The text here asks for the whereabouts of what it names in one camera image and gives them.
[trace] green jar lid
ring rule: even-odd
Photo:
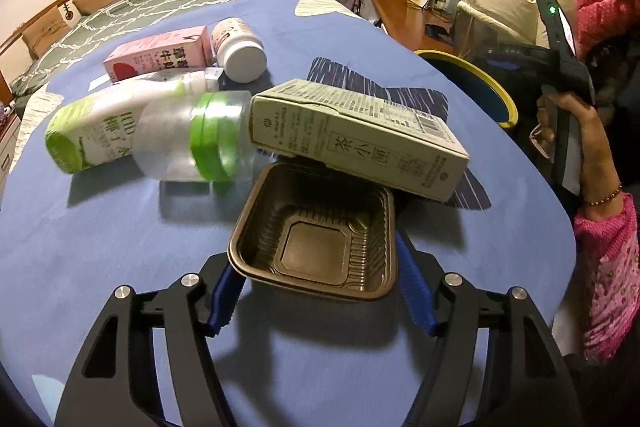
[[[231,181],[238,167],[239,115],[229,112],[227,98],[224,91],[205,93],[191,116],[191,155],[210,182]]]

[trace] green bedspread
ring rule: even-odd
[[[50,76],[68,68],[110,39],[156,24],[175,13],[231,0],[118,0],[84,17],[45,55],[12,82],[18,110]]]

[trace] yellow rim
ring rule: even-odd
[[[509,96],[509,93],[504,90],[504,88],[498,84],[492,77],[488,74],[484,73],[480,68],[477,68],[471,62],[467,62],[463,58],[456,57],[456,55],[451,55],[445,52],[439,52],[436,50],[418,50],[415,52],[416,55],[419,55],[421,58],[434,58],[435,60],[445,60],[446,62],[451,62],[461,68],[464,68],[469,73],[473,73],[475,76],[478,76],[482,81],[491,89],[494,90],[495,94],[497,94],[504,105],[507,107],[507,112],[509,113],[509,120],[506,122],[497,122],[500,127],[503,129],[512,129],[518,123],[518,110],[516,105],[513,103],[513,100]]]

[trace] cardboard box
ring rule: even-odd
[[[185,28],[127,42],[104,61],[112,82],[170,68],[206,68],[213,51],[206,26]]]
[[[250,130],[261,148],[438,201],[449,199],[469,160],[436,116],[306,80],[255,95]]]

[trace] hand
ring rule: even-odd
[[[606,198],[618,188],[620,179],[613,165],[609,140],[596,108],[588,105],[572,92],[540,97],[538,99],[538,122],[542,126],[541,137],[547,144],[552,143],[555,137],[549,128],[550,122],[548,111],[545,108],[545,99],[572,113],[580,123],[583,155],[580,181],[584,200],[594,202]],[[585,216],[592,221],[602,221],[620,214],[623,206],[622,194],[619,194],[607,203],[586,206]]]

